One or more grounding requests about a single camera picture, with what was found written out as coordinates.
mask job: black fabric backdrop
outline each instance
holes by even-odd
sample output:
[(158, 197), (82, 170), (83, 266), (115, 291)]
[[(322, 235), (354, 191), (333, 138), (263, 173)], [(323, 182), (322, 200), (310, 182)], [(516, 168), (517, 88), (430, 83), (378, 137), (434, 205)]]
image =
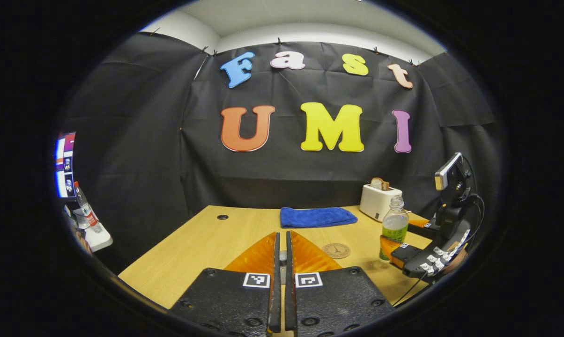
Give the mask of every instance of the black fabric backdrop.
[[(255, 53), (251, 78), (229, 89), (220, 66), (246, 51)], [(306, 67), (272, 68), (280, 51), (302, 53)], [(346, 73), (344, 53), (362, 56), (369, 73)], [(392, 63), (408, 71), (413, 89), (397, 83), (386, 67)], [(333, 118), (345, 104), (361, 107), (364, 151), (342, 152), (338, 144), (303, 151), (307, 102), (323, 104)], [(275, 107), (267, 143), (253, 152), (224, 147), (220, 112), (246, 108), (240, 135), (250, 138), (256, 105)], [(394, 150), (393, 110), (410, 114), (408, 154)], [(97, 256), (115, 273), (206, 205), (358, 205), (362, 186), (378, 176), (403, 191), (407, 209), (430, 217), (439, 197), (434, 172), (456, 151), (471, 162), (491, 221), (505, 165), (492, 107), (450, 55), (411, 66), (328, 43), (254, 45), (214, 57), (170, 37), (136, 34), (75, 94), (64, 131), (77, 132), (74, 174), (113, 236)]]

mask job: blue letter f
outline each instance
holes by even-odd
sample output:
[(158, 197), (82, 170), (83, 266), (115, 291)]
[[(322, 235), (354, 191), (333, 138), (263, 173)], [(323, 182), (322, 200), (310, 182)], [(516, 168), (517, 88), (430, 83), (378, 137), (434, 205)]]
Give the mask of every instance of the blue letter f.
[(230, 84), (228, 84), (229, 88), (234, 88), (251, 77), (251, 74), (245, 73), (243, 69), (250, 70), (252, 68), (252, 63), (247, 59), (254, 56), (254, 53), (247, 51), (241, 56), (222, 64), (220, 70), (226, 70), (228, 77), (230, 77)]

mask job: yellow letter m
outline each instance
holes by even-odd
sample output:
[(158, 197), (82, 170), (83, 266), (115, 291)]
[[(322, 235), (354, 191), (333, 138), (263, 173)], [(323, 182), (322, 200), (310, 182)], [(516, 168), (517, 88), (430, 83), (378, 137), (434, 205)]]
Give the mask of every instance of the yellow letter m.
[(338, 145), (340, 151), (363, 151), (364, 146), (361, 143), (359, 131), (359, 115), (363, 112), (361, 107), (351, 104), (343, 105), (335, 120), (321, 103), (303, 103), (301, 110), (305, 111), (307, 119), (305, 141), (301, 143), (301, 149), (320, 151), (323, 147), (319, 141), (319, 133), (321, 133), (327, 148), (333, 150), (342, 133), (342, 141)]

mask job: foam letter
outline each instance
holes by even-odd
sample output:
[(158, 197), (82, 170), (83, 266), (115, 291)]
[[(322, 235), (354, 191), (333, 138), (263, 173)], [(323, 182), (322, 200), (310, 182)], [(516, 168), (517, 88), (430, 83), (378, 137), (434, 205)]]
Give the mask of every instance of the foam letter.
[(395, 151), (398, 153), (411, 152), (411, 144), (409, 144), (409, 113), (394, 110), (393, 115), (396, 118)]
[(271, 60), (269, 64), (274, 68), (290, 68), (299, 70), (305, 68), (303, 59), (305, 56), (297, 51), (281, 51), (276, 54), (276, 58)]
[(413, 83), (407, 81), (407, 78), (405, 77), (405, 75), (408, 75), (407, 71), (404, 70), (404, 69), (401, 69), (400, 65), (389, 64), (388, 69), (393, 71), (398, 84), (400, 84), (400, 85), (402, 85), (402, 86), (404, 86), (405, 88), (408, 88), (408, 89), (413, 88)]
[(365, 66), (365, 60), (359, 55), (344, 54), (342, 56), (344, 70), (349, 74), (365, 76), (370, 70)]
[(233, 107), (222, 110), (222, 143), (232, 151), (255, 151), (262, 147), (269, 137), (269, 117), (275, 111), (271, 105), (258, 105), (252, 109), (257, 115), (255, 136), (244, 139), (240, 136), (241, 117), (246, 113), (243, 107)]
[(249, 58), (254, 57), (255, 54), (247, 51), (246, 53), (242, 54), (241, 56), (229, 60), (228, 62), (222, 64), (220, 70), (226, 70), (228, 77), (230, 77), (230, 83), (228, 84), (229, 88), (234, 88), (235, 86), (243, 83), (249, 77), (251, 77), (250, 73), (245, 73), (243, 69), (250, 70), (252, 69), (252, 63)]
[(319, 134), (329, 150), (333, 150), (342, 133), (342, 141), (338, 145), (340, 151), (361, 152), (364, 149), (359, 131), (359, 115), (363, 112), (357, 105), (346, 104), (340, 108), (338, 116), (332, 119), (321, 103), (303, 103), (301, 110), (305, 111), (307, 128), (305, 141), (301, 149), (305, 151), (320, 151), (323, 147), (319, 141)]

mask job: monitor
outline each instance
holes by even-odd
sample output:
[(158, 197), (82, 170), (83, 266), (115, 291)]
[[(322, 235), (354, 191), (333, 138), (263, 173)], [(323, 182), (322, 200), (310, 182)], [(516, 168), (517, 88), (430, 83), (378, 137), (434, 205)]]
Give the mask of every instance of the monitor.
[(61, 198), (74, 198), (74, 169), (72, 158), (74, 157), (75, 132), (60, 134), (55, 149), (55, 179), (57, 180), (57, 192)]

